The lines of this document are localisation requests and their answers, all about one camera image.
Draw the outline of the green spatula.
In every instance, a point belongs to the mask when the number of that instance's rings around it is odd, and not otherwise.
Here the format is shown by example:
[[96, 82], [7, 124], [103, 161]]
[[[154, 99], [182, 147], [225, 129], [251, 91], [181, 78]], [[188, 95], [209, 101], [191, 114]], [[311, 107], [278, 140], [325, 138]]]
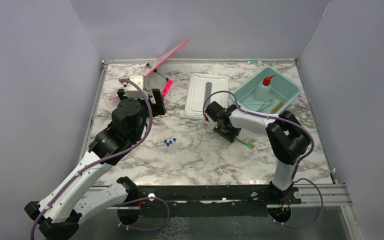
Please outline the green spatula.
[[246, 142], [246, 141], [244, 141], [238, 137], [236, 137], [235, 140], [238, 141], [239, 143], [245, 145], [247, 148], [253, 149], [255, 147], [252, 143]]

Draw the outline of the metal wire tongs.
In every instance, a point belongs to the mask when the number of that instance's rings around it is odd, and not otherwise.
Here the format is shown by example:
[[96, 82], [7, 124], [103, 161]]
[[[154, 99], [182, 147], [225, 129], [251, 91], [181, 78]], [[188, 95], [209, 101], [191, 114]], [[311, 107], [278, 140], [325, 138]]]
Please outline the metal wire tongs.
[[257, 110], [257, 112], [263, 113], [267, 108], [269, 108], [275, 102], [276, 96], [272, 96], [269, 100], [265, 101], [263, 105]]

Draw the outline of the white plastic lid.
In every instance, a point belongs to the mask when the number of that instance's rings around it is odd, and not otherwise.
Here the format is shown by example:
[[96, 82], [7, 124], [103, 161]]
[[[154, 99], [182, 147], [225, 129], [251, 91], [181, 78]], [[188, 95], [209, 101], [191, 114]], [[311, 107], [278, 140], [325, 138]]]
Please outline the white plastic lid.
[[227, 93], [213, 95], [206, 104], [204, 101], [210, 94], [228, 90], [229, 78], [227, 76], [193, 73], [188, 84], [184, 115], [190, 119], [202, 119], [203, 106], [207, 107], [213, 101], [226, 108], [229, 103]]

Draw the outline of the red capped squeeze bottle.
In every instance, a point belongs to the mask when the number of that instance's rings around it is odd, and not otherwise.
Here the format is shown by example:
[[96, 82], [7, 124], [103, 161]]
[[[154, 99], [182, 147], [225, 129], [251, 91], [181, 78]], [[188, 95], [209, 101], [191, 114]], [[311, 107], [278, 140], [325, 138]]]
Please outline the red capped squeeze bottle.
[[257, 101], [265, 102], [269, 99], [273, 77], [275, 77], [275, 75], [265, 77], [261, 83], [256, 86], [253, 96]]

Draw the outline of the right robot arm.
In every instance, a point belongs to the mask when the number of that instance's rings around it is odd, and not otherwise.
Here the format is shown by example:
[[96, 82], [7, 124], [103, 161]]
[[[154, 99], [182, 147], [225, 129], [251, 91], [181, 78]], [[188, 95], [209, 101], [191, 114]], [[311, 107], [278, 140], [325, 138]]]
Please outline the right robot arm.
[[214, 132], [229, 142], [234, 142], [242, 129], [268, 137], [272, 151], [277, 159], [272, 187], [268, 190], [269, 199], [280, 204], [289, 196], [288, 189], [293, 186], [293, 178], [307, 148], [314, 147], [314, 140], [293, 113], [263, 115], [246, 111], [231, 105], [222, 107], [216, 101], [204, 109], [204, 118], [216, 123]]

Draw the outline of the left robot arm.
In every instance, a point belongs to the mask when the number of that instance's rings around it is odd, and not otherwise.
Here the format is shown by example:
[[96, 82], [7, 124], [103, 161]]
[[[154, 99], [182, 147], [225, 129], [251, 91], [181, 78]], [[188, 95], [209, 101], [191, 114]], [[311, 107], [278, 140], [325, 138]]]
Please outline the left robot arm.
[[84, 196], [103, 174], [147, 138], [153, 118], [166, 113], [160, 89], [152, 90], [155, 102], [146, 93], [134, 98], [120, 89], [118, 94], [120, 102], [112, 112], [112, 121], [95, 136], [75, 169], [47, 197], [25, 206], [34, 221], [30, 239], [39, 229], [48, 240], [68, 240], [96, 214], [113, 205], [132, 205], [139, 198], [138, 186], [128, 177]]

